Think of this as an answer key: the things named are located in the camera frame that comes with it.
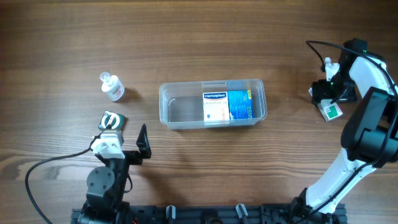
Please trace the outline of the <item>blue Vicks lozenge box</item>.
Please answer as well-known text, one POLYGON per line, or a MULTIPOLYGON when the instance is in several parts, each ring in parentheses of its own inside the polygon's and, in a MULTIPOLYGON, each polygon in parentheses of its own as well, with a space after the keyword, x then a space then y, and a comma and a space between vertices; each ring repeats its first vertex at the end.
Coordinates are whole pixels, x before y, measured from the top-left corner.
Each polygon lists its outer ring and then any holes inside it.
POLYGON ((230 119, 252 119, 254 108, 251 90, 228 91, 230 119))

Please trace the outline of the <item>white green Panadol box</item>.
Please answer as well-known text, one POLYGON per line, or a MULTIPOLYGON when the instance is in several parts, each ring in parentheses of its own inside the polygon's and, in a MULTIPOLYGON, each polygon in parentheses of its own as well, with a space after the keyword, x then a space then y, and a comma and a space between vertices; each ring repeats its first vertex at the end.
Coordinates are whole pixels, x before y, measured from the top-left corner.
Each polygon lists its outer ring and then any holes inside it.
POLYGON ((312 104, 320 110, 326 122, 343 114, 338 104, 336 102, 332 103, 333 95, 318 90, 314 93, 312 87, 308 89, 308 93, 312 97, 312 104))

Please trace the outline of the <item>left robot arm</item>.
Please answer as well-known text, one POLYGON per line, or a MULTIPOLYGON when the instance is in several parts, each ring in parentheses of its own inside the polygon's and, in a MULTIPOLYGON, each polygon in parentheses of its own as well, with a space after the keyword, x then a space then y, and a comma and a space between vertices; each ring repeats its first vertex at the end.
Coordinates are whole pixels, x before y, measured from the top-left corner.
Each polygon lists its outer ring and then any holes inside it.
POLYGON ((120 130, 104 129, 93 138, 90 150, 104 164, 93 169, 86 180, 86 202, 81 210, 72 214, 72 223, 137 223, 130 203, 123 201, 127 182, 132 182, 130 166, 139 166, 150 159, 152 152, 147 138, 146 125, 137 137, 136 151, 124 151, 120 130))

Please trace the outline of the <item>white Hansaplast plaster box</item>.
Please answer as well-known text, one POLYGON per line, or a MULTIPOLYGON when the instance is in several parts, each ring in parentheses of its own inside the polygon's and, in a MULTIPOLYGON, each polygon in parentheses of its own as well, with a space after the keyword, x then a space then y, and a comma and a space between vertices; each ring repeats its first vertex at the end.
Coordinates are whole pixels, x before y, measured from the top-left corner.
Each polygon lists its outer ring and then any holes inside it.
POLYGON ((228 92, 203 93, 204 121, 224 121, 229 118, 228 92))

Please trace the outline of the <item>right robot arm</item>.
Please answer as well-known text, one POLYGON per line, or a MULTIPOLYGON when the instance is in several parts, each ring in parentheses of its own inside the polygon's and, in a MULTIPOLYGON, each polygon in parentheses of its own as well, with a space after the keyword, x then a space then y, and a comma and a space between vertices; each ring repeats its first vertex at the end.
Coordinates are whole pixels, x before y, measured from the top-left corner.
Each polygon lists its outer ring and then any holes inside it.
POLYGON ((397 161, 397 84, 382 56, 353 38, 337 46, 338 62, 321 59, 326 78, 313 82, 312 104, 325 114, 336 103, 361 102, 341 134, 341 149, 326 172, 281 215, 289 223, 334 223, 339 202, 364 177, 397 161))

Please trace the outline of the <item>white calamine lotion bottle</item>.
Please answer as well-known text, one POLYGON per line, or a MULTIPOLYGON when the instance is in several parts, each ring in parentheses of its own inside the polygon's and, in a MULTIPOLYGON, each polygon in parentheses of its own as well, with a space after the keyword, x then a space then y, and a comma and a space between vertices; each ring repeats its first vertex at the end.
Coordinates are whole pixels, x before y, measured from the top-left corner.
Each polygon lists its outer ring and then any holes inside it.
POLYGON ((102 81, 101 91, 111 100, 118 101, 124 94, 125 88, 116 75, 102 72, 99 76, 102 81))

